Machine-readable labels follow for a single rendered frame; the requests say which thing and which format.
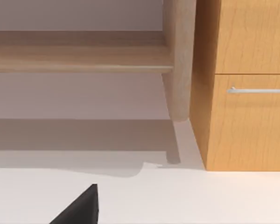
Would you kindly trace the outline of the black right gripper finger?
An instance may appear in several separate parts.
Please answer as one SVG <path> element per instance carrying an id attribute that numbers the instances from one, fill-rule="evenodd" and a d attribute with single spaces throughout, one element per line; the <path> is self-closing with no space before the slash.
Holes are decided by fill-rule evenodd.
<path id="1" fill-rule="evenodd" d="M 98 185 L 92 184 L 49 224 L 98 224 Z"/>

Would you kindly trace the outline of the pale wooden open shelf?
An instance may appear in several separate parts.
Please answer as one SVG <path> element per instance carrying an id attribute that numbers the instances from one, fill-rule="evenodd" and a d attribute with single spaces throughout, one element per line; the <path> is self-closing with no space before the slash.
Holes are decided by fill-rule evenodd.
<path id="1" fill-rule="evenodd" d="M 163 0 L 161 31 L 0 31 L 0 73 L 160 73 L 170 118 L 189 118 L 197 0 Z"/>

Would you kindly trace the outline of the orange wooden drawer front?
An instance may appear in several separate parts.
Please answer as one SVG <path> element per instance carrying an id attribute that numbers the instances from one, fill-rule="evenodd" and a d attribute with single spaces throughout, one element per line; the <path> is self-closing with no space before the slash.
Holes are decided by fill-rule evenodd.
<path id="1" fill-rule="evenodd" d="M 216 75 L 206 168 L 280 171 L 280 93 L 227 93 L 280 89 L 280 75 Z"/>

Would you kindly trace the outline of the orange wooden cupboard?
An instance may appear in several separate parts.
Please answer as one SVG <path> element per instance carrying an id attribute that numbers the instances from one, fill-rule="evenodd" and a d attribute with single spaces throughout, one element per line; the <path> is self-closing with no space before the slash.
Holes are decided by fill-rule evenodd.
<path id="1" fill-rule="evenodd" d="M 197 0 L 189 117 L 205 168 L 216 75 L 280 75 L 280 0 Z"/>

